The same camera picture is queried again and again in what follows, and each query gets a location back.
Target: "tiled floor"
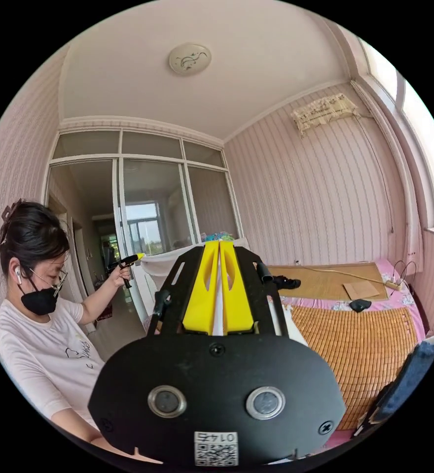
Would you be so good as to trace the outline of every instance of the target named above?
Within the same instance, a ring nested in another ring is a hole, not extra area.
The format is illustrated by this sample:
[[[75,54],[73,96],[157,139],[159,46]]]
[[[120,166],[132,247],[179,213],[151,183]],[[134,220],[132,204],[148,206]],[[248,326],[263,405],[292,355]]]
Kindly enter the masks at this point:
[[[89,338],[99,355],[107,361],[128,343],[145,336],[137,311],[126,289],[117,291],[112,299],[112,317],[100,320]]]

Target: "power strip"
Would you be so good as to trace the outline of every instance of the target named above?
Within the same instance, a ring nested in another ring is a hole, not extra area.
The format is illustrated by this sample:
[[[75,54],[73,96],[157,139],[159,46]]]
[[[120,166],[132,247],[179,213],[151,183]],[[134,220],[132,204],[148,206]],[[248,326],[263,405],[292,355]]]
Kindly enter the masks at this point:
[[[396,284],[396,283],[391,282],[391,281],[386,281],[385,286],[390,287],[391,289],[395,289],[396,291],[400,291],[402,289],[401,284]]]

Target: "cardboard piece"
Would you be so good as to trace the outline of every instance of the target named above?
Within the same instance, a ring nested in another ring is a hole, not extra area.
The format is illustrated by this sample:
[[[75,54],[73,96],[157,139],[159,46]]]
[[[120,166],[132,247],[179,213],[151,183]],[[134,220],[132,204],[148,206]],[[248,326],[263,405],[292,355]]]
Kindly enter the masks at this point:
[[[370,297],[378,296],[378,294],[380,294],[370,281],[344,284],[344,288],[347,291],[347,294],[349,295],[350,299],[353,301],[355,301],[356,299],[367,299]]]

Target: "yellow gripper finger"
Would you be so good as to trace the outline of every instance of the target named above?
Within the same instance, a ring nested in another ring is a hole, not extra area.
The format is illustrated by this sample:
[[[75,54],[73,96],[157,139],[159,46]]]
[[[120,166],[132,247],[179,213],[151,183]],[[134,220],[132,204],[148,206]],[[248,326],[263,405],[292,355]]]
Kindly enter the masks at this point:
[[[247,293],[231,241],[220,242],[220,268],[223,297],[223,333],[247,332],[253,328],[253,317]]]
[[[217,293],[218,241],[204,246],[201,265],[182,324],[189,332],[212,335]]]

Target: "ceiling light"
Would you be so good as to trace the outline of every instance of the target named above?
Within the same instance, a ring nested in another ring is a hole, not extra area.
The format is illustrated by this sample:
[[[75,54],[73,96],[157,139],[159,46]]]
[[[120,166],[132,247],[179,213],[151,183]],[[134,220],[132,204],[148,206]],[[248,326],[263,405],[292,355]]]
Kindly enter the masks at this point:
[[[203,71],[211,62],[211,52],[199,44],[186,43],[174,48],[169,65],[180,75],[193,75]]]

